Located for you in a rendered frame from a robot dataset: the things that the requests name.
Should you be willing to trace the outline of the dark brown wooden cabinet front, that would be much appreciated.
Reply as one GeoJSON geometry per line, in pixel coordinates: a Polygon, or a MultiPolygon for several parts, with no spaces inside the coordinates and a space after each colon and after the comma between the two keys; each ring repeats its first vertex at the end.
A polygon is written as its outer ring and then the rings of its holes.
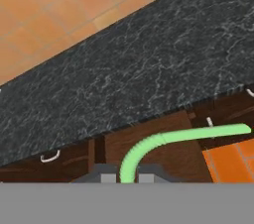
{"type": "MultiPolygon", "coordinates": [[[[44,153],[46,159],[57,151],[44,153]]],[[[61,149],[53,162],[43,164],[40,156],[32,156],[0,168],[3,182],[68,182],[91,171],[94,164],[94,141],[83,141],[61,149]]]]}
{"type": "Polygon", "coordinates": [[[188,115],[194,128],[207,127],[206,117],[210,117],[213,126],[245,123],[252,129],[250,134],[198,140],[203,150],[254,139],[254,98],[246,90],[196,104],[188,115]]]}

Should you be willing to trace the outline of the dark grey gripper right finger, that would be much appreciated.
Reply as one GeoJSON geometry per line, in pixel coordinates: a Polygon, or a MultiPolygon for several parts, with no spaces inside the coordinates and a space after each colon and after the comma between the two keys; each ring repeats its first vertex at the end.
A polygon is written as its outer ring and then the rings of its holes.
{"type": "Polygon", "coordinates": [[[139,183],[163,183],[163,182],[181,182],[178,177],[167,174],[164,169],[157,164],[139,165],[138,169],[139,183]]]}

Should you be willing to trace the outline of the brown wooden open drawer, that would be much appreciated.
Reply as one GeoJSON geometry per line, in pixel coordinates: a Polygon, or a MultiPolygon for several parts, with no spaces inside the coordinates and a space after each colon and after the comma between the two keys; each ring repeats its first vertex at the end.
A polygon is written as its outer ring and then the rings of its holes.
{"type": "MultiPolygon", "coordinates": [[[[186,111],[142,122],[134,126],[92,139],[88,144],[89,167],[114,164],[120,168],[123,157],[140,140],[157,133],[190,129],[186,111]]],[[[158,164],[166,174],[186,182],[212,182],[197,141],[162,146],[150,152],[142,164],[158,164]]]]}

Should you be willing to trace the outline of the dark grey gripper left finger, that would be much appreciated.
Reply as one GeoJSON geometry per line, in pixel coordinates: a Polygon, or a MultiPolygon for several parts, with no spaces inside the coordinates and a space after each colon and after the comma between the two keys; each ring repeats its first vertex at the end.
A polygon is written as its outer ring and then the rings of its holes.
{"type": "Polygon", "coordinates": [[[92,171],[76,178],[72,183],[116,183],[118,167],[112,164],[96,164],[92,171]]]}

